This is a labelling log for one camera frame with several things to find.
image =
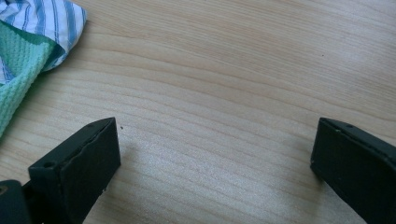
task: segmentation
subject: white and blue striped towel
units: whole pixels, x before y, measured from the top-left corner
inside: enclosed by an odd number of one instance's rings
[[[87,12],[68,0],[0,0],[0,21],[31,34],[44,35],[58,44],[43,71],[59,65],[81,36]],[[0,84],[14,78],[1,59]]]

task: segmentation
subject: light wood surface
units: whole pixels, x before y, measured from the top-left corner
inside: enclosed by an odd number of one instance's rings
[[[364,223],[309,169],[318,119],[396,145],[391,0],[76,1],[83,37],[0,141],[0,177],[116,117],[86,223]]]

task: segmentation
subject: microfiber cloth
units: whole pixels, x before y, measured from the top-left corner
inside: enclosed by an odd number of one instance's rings
[[[76,45],[86,18],[68,0],[0,0],[0,137],[37,75]]]
[[[0,56],[16,75],[8,84],[0,84],[1,136],[56,43],[43,35],[29,34],[1,21],[0,34]]]

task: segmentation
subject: black clamp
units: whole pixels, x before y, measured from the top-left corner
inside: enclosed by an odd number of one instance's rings
[[[0,222],[82,223],[119,167],[116,120],[90,123],[31,165],[23,187],[0,182]]]
[[[350,124],[320,119],[311,169],[367,223],[396,223],[396,147]]]

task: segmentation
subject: green cloth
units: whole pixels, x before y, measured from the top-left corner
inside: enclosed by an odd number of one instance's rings
[[[0,56],[15,75],[0,84],[0,137],[33,81],[43,69],[56,43],[0,21]]]

